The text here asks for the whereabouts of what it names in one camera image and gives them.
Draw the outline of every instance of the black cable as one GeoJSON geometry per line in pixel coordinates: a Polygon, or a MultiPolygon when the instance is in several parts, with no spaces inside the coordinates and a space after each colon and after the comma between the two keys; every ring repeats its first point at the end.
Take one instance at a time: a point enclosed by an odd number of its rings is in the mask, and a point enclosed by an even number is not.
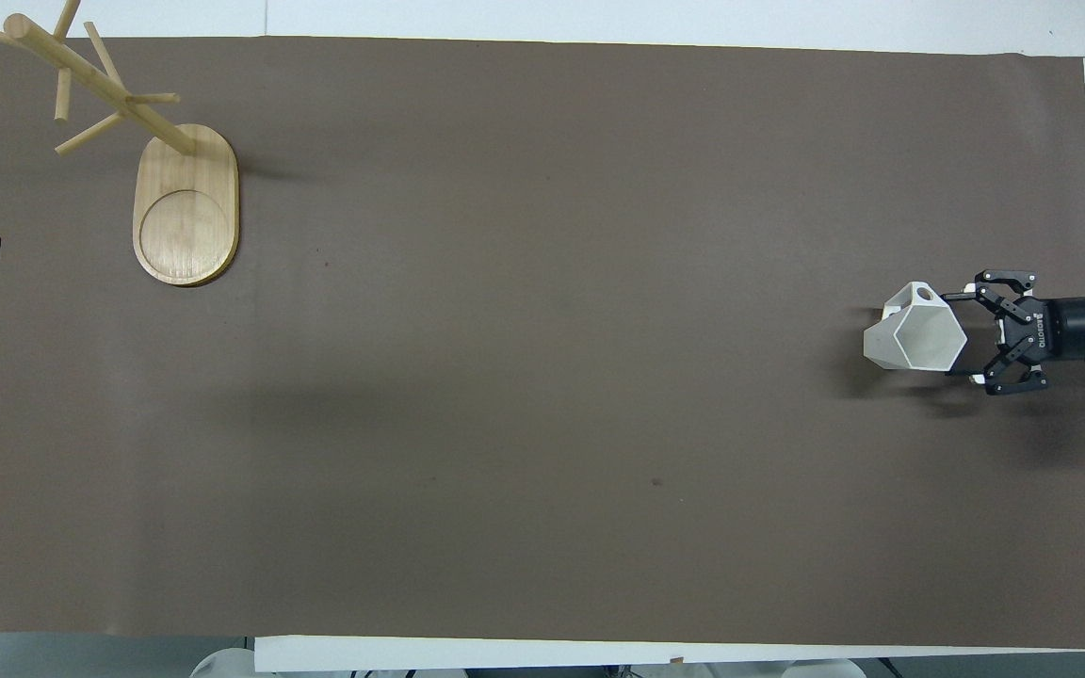
{"type": "Polygon", "coordinates": [[[881,662],[881,664],[885,666],[888,669],[890,669],[890,673],[895,675],[895,678],[903,678],[902,673],[899,673],[899,670],[895,668],[895,663],[890,661],[890,657],[885,656],[879,657],[878,661],[881,662]]]}

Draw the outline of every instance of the wooden mug tree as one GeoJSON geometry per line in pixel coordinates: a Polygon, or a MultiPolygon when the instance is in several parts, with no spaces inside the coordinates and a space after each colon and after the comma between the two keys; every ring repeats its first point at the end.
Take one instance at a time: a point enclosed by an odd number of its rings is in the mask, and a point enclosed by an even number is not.
{"type": "Polygon", "coordinates": [[[237,253],[240,223],[237,155],[224,137],[203,125],[171,125],[150,103],[177,103],[177,94],[133,94],[120,80],[93,23],[87,35],[103,69],[65,44],[79,0],[66,0],[49,34],[23,14],[3,22],[0,42],[34,52],[56,66],[58,124],[68,120],[69,85],[77,80],[116,108],[75,135],[58,154],[74,151],[116,124],[131,119],[154,139],[141,154],[132,203],[132,250],[148,273],[169,284],[193,286],[224,273],[237,253]]]}

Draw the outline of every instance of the white table surface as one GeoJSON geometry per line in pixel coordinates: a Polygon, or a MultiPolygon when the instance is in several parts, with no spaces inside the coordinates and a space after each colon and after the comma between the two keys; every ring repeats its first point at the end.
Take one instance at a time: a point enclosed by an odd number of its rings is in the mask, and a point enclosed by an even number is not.
{"type": "MultiPolygon", "coordinates": [[[[0,0],[51,25],[61,0],[0,0]]],[[[529,39],[1085,56],[1085,0],[86,0],[82,21],[111,36],[326,35],[529,39]]],[[[259,670],[664,664],[1041,652],[1043,648],[595,643],[557,640],[257,639],[259,670]]]]}

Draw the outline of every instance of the wooden base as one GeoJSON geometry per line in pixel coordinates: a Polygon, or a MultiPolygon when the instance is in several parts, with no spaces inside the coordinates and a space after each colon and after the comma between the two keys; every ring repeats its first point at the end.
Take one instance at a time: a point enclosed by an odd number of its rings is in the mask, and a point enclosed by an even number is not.
{"type": "Polygon", "coordinates": [[[141,154],[132,205],[132,250],[148,273],[189,287],[232,263],[240,238],[237,155],[203,125],[178,125],[195,141],[181,155],[161,139],[141,154]]]}

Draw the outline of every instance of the brown mat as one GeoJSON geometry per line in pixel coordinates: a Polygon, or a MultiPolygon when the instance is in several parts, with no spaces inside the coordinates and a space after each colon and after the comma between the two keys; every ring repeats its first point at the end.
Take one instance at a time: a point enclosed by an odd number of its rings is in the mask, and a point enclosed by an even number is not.
{"type": "Polygon", "coordinates": [[[860,356],[909,279],[1085,295],[1080,61],[112,50],[241,248],[148,278],[145,133],[55,157],[103,105],[0,47],[0,630],[1085,647],[1084,368],[860,356]]]}

